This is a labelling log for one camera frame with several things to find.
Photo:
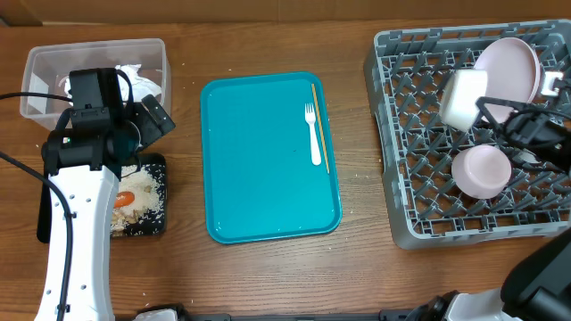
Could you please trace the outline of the white plastic fork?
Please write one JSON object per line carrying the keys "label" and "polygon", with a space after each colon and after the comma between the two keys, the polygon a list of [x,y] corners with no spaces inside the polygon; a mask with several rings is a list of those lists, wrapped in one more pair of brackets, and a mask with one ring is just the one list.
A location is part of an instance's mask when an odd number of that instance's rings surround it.
{"label": "white plastic fork", "polygon": [[321,164],[321,155],[319,151],[317,133],[315,128],[316,113],[312,103],[306,103],[304,111],[304,118],[309,127],[310,132],[310,157],[314,166]]}

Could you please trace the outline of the pink round plate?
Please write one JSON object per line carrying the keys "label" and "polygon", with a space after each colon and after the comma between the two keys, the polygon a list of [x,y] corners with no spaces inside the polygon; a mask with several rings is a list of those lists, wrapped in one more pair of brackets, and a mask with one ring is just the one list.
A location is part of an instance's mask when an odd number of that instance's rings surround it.
{"label": "pink round plate", "polygon": [[530,103],[540,85],[539,58],[530,45],[516,37],[488,45],[476,59],[474,69],[487,74],[486,97]]}

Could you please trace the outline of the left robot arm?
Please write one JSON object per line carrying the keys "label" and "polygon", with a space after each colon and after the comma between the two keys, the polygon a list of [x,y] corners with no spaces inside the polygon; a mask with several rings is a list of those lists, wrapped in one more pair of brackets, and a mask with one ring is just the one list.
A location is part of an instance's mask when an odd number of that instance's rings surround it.
{"label": "left robot arm", "polygon": [[114,68],[74,70],[72,106],[42,146],[51,228],[39,320],[113,320],[112,210],[123,165],[175,128],[157,99],[124,98]]}

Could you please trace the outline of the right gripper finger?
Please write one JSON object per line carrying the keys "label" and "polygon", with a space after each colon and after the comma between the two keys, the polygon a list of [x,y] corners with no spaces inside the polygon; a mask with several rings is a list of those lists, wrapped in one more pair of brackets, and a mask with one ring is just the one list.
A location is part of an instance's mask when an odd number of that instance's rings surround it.
{"label": "right gripper finger", "polygon": [[503,106],[503,107],[509,107],[509,108],[512,108],[512,109],[515,109],[518,111],[522,111],[522,110],[529,108],[531,106],[530,103],[521,103],[521,102],[504,100],[504,99],[499,99],[499,98],[487,97],[487,96],[479,97],[476,100],[476,106],[480,110],[482,110],[486,104],[494,104],[494,105],[499,105],[499,106]]}
{"label": "right gripper finger", "polygon": [[503,106],[484,106],[479,109],[481,120],[491,125],[492,129],[498,133],[504,133],[504,122],[507,120],[507,108]]}

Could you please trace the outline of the orange carrot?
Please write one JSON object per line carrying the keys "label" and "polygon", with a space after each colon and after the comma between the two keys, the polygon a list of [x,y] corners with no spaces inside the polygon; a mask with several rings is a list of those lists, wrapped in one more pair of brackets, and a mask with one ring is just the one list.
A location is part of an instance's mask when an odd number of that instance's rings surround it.
{"label": "orange carrot", "polygon": [[116,195],[114,208],[117,209],[129,206],[129,204],[133,203],[134,200],[135,200],[135,195],[132,192],[129,191],[119,192]]}

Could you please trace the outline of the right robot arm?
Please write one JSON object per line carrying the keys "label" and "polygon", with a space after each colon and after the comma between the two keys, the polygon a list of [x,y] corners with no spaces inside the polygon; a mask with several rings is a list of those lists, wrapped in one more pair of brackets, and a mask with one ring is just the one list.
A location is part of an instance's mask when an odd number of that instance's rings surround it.
{"label": "right robot arm", "polygon": [[[513,149],[528,151],[549,168],[509,166],[570,177],[570,131],[551,121],[569,119],[561,111],[482,96],[477,116],[488,119],[497,138]],[[477,294],[449,292],[413,309],[408,320],[568,320],[570,318],[570,232],[567,230],[516,265],[500,289]]]}

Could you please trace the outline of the wooden chopstick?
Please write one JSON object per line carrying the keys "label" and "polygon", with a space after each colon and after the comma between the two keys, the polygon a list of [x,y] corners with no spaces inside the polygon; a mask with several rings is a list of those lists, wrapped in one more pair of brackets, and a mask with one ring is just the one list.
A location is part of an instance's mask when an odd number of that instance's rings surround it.
{"label": "wooden chopstick", "polygon": [[312,90],[313,99],[314,99],[314,109],[315,109],[315,113],[317,116],[317,122],[318,122],[318,127],[319,127],[319,135],[320,135],[320,141],[322,144],[323,155],[325,158],[326,170],[327,170],[327,173],[329,174],[330,173],[330,167],[329,167],[328,155],[327,155],[327,145],[326,145],[326,141],[325,141],[325,137],[324,137],[324,131],[323,131],[322,122],[321,122],[321,117],[320,117],[320,113],[319,113],[319,100],[318,100],[318,96],[317,96],[317,90],[316,90],[316,86],[314,83],[311,83],[311,90]]}

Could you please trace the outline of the light green bowl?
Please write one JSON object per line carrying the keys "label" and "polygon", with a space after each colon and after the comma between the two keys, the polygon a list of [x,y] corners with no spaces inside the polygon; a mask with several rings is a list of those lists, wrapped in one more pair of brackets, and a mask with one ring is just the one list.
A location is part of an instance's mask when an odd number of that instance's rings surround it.
{"label": "light green bowl", "polygon": [[457,70],[443,90],[439,110],[443,124],[468,132],[476,122],[476,101],[485,96],[487,82],[485,70]]}

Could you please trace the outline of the white upturned cup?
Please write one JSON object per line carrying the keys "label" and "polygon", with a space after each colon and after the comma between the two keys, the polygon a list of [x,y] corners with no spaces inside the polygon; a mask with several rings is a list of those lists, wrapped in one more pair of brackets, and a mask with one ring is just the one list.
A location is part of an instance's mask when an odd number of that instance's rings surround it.
{"label": "white upturned cup", "polygon": [[518,163],[522,163],[524,165],[533,165],[536,166],[541,162],[536,158],[535,154],[529,152],[528,150],[522,150],[516,157]]}

